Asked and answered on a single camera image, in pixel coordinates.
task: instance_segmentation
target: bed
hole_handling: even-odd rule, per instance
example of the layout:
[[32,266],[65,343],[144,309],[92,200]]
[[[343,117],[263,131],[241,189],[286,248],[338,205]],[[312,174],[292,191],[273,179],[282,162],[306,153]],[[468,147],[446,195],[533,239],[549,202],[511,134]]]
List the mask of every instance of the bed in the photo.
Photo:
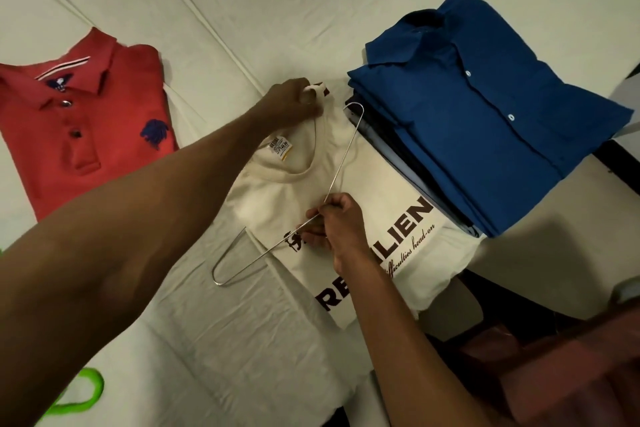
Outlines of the bed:
[[[52,58],[91,25],[126,44],[151,44],[184,146],[273,83],[298,75],[344,83],[364,43],[442,1],[0,0],[0,60]],[[598,94],[608,96],[640,58],[640,0],[486,1],[561,78]],[[5,248],[35,218],[4,144],[0,169]],[[343,405],[371,369],[359,330],[337,331],[277,264],[216,288],[212,263],[239,229],[223,209],[143,317],[90,363],[106,382],[98,404],[42,425],[319,425]],[[252,247],[237,248],[239,263]],[[66,400],[85,387],[72,384]]]

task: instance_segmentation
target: blue shirt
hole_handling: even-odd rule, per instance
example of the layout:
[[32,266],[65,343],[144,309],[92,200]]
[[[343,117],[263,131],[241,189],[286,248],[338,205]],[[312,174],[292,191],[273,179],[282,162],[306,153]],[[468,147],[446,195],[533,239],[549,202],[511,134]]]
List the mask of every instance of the blue shirt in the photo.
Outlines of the blue shirt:
[[632,111],[568,85],[482,0],[446,0],[366,45],[349,85],[487,236],[516,223]]

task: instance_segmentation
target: wire hanger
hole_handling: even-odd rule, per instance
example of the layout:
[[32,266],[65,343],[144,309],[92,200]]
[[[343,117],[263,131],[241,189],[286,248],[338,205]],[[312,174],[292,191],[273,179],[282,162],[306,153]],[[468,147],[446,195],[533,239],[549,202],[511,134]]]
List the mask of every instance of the wire hanger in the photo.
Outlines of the wire hanger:
[[[344,155],[342,156],[342,160],[340,161],[340,165],[338,166],[338,169],[335,172],[335,175],[333,176],[333,180],[331,181],[331,185],[329,186],[329,190],[327,191],[326,196],[324,197],[323,203],[326,203],[327,198],[331,194],[331,190],[333,188],[333,184],[335,184],[335,180],[338,179],[338,174],[340,173],[340,170],[342,169],[342,166],[344,164],[344,160],[347,158],[347,154],[349,153],[349,149],[351,149],[351,144],[353,144],[353,140],[356,138],[356,134],[358,133],[358,127],[360,126],[360,122],[362,121],[362,116],[364,115],[364,107],[362,106],[361,103],[358,103],[357,101],[352,101],[351,103],[347,103],[347,105],[345,105],[344,108],[348,108],[351,105],[357,105],[358,107],[360,107],[360,109],[362,110],[362,113],[360,114],[360,118],[358,118],[358,123],[356,124],[356,128],[353,131],[353,135],[351,136],[351,140],[349,141],[349,145],[347,146],[347,150],[344,152]],[[289,238],[290,236],[298,233],[298,231],[300,229],[302,229],[304,226],[308,225],[308,223],[310,223],[311,221],[315,220],[318,216],[320,216],[320,215],[316,214],[315,216],[313,216],[313,217],[309,218],[308,220],[306,220],[302,225],[300,225],[298,228],[296,228],[292,232],[287,233],[282,240],[277,242],[275,245],[273,245],[271,248],[266,250],[264,253],[260,253],[260,255],[258,257],[256,257],[251,262],[246,264],[244,267],[242,267],[240,270],[238,270],[235,274],[233,274],[231,277],[226,279],[224,282],[218,282],[216,280],[216,268],[218,268],[218,266],[220,265],[220,262],[222,262],[222,260],[227,256],[227,253],[234,247],[234,245],[240,239],[241,235],[246,230],[246,227],[244,227],[242,230],[240,230],[240,233],[237,234],[236,238],[233,239],[233,241],[231,242],[231,245],[229,245],[227,247],[227,249],[224,251],[224,253],[220,256],[220,258],[213,265],[213,268],[211,269],[211,276],[213,277],[213,283],[216,284],[217,286],[224,286],[225,284],[227,284],[228,282],[233,280],[235,277],[240,275],[242,272],[244,272],[246,269],[248,269],[250,266],[252,266],[255,262],[257,262],[262,257],[264,257],[264,255],[267,255],[267,253],[269,253],[271,250],[276,248],[276,246],[278,246],[281,243],[283,243],[287,238]]]

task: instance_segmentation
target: polo shirt collar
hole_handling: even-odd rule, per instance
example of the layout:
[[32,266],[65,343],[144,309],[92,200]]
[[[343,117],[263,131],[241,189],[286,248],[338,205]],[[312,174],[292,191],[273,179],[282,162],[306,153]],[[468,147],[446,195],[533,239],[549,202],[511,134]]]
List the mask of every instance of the polo shirt collar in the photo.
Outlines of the polo shirt collar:
[[450,42],[449,18],[439,10],[411,12],[365,45],[367,64],[405,63],[421,44],[437,49]]
[[[60,92],[47,86],[44,81],[38,81],[37,76],[53,67],[89,57],[86,63],[73,68],[74,76],[69,80],[67,87],[98,94],[102,75],[111,66],[115,45],[116,38],[93,27],[89,34],[57,60],[29,66],[0,64],[0,80],[25,103],[39,109],[49,100],[60,98]],[[60,68],[52,73],[52,77],[64,70],[64,67]]]

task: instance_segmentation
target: white t-shirt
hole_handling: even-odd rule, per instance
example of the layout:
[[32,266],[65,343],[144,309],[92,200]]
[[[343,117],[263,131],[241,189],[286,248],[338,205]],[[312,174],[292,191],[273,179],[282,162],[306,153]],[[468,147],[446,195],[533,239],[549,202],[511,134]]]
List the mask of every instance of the white t-shirt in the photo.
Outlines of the white t-shirt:
[[[230,191],[227,203],[265,248],[305,221],[305,211],[327,194],[354,132],[342,108],[347,87],[339,92],[322,98],[318,91],[324,115],[266,139]],[[359,134],[332,192],[348,192],[360,204],[369,245],[392,277],[401,275],[418,252],[437,246],[435,238],[449,222]],[[329,252],[292,236],[272,253],[341,328],[355,319],[348,288],[333,270]],[[458,255],[455,261],[459,270]]]

